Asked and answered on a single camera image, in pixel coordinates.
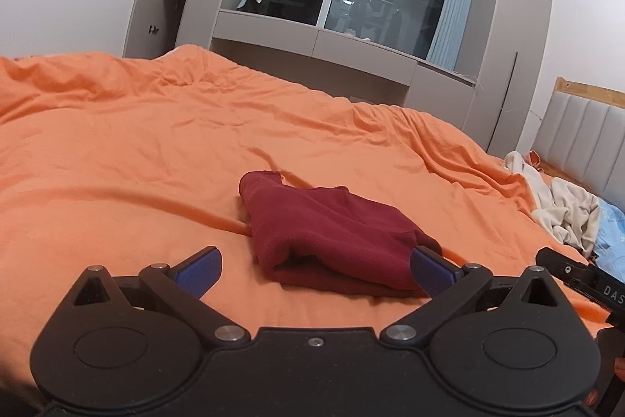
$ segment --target headboard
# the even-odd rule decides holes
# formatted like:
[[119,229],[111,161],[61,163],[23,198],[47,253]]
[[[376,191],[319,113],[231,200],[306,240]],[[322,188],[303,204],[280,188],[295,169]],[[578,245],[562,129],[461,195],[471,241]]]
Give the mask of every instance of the headboard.
[[532,149],[625,210],[624,142],[625,93],[559,77]]

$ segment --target orange duvet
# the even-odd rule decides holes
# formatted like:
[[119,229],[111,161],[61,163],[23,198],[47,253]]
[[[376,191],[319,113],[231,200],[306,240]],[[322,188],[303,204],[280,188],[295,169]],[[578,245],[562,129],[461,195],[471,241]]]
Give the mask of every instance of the orange duvet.
[[[421,303],[268,281],[238,195],[250,170],[280,171],[296,187],[347,186],[395,206],[449,259],[495,274],[520,274],[545,245],[579,258],[532,221],[520,175],[430,115],[352,104],[193,46],[153,61],[2,59],[0,385],[32,385],[30,348],[90,264],[136,274],[216,245],[224,271],[203,300],[252,333],[380,330]],[[569,296],[598,329],[605,314]]]

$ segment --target folded red towel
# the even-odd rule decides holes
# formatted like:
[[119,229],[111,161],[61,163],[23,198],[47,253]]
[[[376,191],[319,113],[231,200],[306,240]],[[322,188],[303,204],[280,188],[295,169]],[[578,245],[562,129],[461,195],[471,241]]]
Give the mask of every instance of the folded red towel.
[[249,172],[239,193],[252,245],[269,278],[342,294],[425,295],[410,275],[410,253],[441,247],[398,209],[344,187],[296,189],[278,172]]

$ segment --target bed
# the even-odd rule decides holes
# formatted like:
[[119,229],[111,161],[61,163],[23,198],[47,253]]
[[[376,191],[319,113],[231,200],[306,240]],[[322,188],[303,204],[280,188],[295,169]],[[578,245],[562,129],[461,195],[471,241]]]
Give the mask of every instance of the bed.
[[559,77],[533,150],[546,174],[595,201],[585,255],[625,282],[625,93]]
[[[420,299],[346,296],[265,278],[238,194],[251,170],[347,186],[395,206],[450,260],[519,275],[551,246],[521,175],[428,114],[285,82],[187,45],[152,61],[106,54],[0,60],[0,386],[41,402],[28,358],[80,272],[223,254],[203,299],[261,325],[373,326]],[[591,332],[606,313],[566,290]]]

